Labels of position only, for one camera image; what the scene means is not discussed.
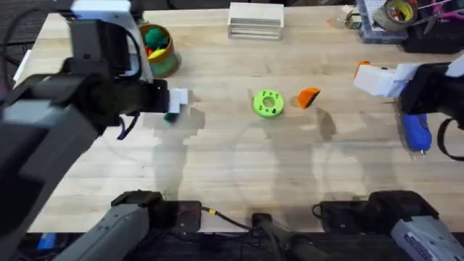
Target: orange block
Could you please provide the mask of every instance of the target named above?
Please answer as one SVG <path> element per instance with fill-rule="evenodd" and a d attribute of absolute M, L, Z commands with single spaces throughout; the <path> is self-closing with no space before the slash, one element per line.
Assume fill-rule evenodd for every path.
<path fill-rule="evenodd" d="M 320 93 L 318 88 L 306 88 L 305 90 L 301 91 L 297 97 L 297 102 L 301 106 L 301 108 L 305 109 L 308 108 L 316 96 Z"/>
<path fill-rule="evenodd" d="M 153 50 L 145 46 L 146 55 L 149 57 L 153 54 Z"/>
<path fill-rule="evenodd" d="M 360 63 L 357 65 L 356 72 L 355 72 L 355 78 L 356 78 L 356 75 L 357 75 L 357 71 L 360 70 L 360 66 L 361 66 L 361 65 L 370 65 L 370 62 L 364 61 L 364 62 L 360 62 Z"/>

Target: container with colorful balls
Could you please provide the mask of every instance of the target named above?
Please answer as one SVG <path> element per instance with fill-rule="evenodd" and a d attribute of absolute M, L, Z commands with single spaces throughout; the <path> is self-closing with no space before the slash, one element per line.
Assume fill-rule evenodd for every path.
<path fill-rule="evenodd" d="M 161 25 L 143 24 L 139 26 L 144 38 L 145 51 L 155 78 L 171 76 L 179 68 L 180 57 L 174 52 L 173 38 Z"/>

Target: white box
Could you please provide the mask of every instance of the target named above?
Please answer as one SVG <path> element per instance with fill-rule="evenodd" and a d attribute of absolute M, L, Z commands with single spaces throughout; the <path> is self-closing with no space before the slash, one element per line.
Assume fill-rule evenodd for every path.
<path fill-rule="evenodd" d="M 231 2 L 228 20 L 229 38 L 281 40 L 282 4 Z"/>

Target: green toy ring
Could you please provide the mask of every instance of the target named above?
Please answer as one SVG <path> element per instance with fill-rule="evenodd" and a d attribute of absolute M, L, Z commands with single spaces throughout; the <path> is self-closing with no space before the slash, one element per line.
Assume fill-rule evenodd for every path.
<path fill-rule="evenodd" d="M 277 91 L 263 90 L 253 98 L 253 110 L 257 115 L 271 119 L 283 111 L 283 98 Z"/>

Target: green ball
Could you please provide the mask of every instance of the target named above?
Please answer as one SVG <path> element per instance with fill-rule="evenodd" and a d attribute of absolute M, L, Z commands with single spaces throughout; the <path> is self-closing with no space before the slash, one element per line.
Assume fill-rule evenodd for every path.
<path fill-rule="evenodd" d="M 169 39 L 160 29 L 151 29 L 145 35 L 145 44 L 148 48 L 156 50 L 162 45 L 167 45 Z"/>

